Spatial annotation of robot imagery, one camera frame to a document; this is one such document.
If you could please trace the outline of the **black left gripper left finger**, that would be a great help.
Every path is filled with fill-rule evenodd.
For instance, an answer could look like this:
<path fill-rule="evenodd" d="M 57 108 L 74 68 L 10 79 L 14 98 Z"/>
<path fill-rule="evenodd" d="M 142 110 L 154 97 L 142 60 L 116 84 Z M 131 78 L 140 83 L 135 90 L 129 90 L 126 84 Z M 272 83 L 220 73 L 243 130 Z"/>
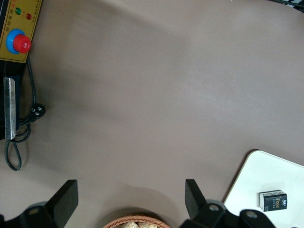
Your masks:
<path fill-rule="evenodd" d="M 26 209 L 20 217 L 21 227 L 63 228 L 77 206 L 77 180 L 68 180 L 49 201 Z"/>

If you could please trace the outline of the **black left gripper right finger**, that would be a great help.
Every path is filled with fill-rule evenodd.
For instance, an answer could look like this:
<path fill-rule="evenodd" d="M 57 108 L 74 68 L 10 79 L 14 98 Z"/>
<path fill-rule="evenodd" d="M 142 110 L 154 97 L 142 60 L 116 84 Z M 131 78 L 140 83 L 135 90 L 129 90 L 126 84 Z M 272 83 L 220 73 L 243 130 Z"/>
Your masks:
<path fill-rule="evenodd" d="M 185 205 L 189 219 L 181 228 L 236 228 L 238 217 L 218 200 L 205 199 L 194 179 L 185 181 Z"/>

